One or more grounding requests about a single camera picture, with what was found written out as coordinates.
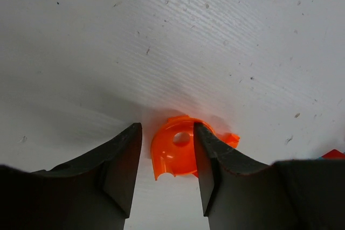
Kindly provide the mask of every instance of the scratched white surface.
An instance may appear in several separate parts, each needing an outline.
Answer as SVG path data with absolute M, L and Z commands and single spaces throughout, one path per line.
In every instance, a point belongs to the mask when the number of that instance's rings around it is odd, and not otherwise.
M 231 129 L 265 163 L 345 151 L 345 0 L 0 0 L 0 10 L 0 162 L 51 169 L 142 122 L 126 230 L 208 229 L 196 178 L 154 181 L 148 140 L 169 116 Z

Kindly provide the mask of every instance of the orange toy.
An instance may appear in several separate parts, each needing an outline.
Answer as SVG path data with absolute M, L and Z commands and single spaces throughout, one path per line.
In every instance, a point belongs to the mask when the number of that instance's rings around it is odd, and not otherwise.
M 168 123 L 154 136 L 151 143 L 151 158 L 156 180 L 165 172 L 174 176 L 198 176 L 194 153 L 194 122 L 201 122 L 215 135 L 214 130 L 206 122 L 183 115 L 169 118 Z M 233 148 L 237 147 L 239 139 L 240 137 L 235 134 L 220 137 L 220 140 Z

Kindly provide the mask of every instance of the round hole in orange plastic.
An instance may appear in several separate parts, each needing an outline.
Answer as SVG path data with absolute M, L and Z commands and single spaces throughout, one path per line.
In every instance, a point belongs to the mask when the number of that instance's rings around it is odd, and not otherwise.
M 190 141 L 190 135 L 187 132 L 177 133 L 174 137 L 174 144 L 178 147 L 184 147 L 188 145 Z

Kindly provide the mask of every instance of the orange plastic object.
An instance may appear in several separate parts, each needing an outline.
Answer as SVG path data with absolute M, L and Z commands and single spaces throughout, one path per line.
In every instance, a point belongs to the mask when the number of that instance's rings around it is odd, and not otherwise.
M 215 135 L 214 130 L 206 122 L 183 115 L 169 118 L 168 123 L 154 136 L 151 143 L 151 157 L 156 180 L 165 172 L 174 176 L 189 174 L 198 176 L 194 153 L 194 122 L 201 122 Z M 174 141 L 175 135 L 178 134 L 184 134 L 187 138 Z M 230 133 L 218 137 L 233 148 L 237 147 L 240 139 L 239 136 Z

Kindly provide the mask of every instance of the red object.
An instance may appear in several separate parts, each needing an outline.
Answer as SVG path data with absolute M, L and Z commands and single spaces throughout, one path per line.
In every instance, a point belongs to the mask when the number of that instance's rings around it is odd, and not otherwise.
M 206 122 L 188 115 L 172 117 L 154 136 L 151 143 L 151 158 L 155 179 L 168 172 L 174 176 L 193 174 L 198 176 L 194 153 L 194 122 L 204 124 L 214 135 L 215 132 Z M 240 137 L 225 134 L 219 139 L 236 148 Z
M 327 154 L 323 155 L 322 158 L 324 159 L 345 159 L 345 155 L 342 152 L 339 152 L 336 149 L 333 149 L 332 151 L 328 152 Z

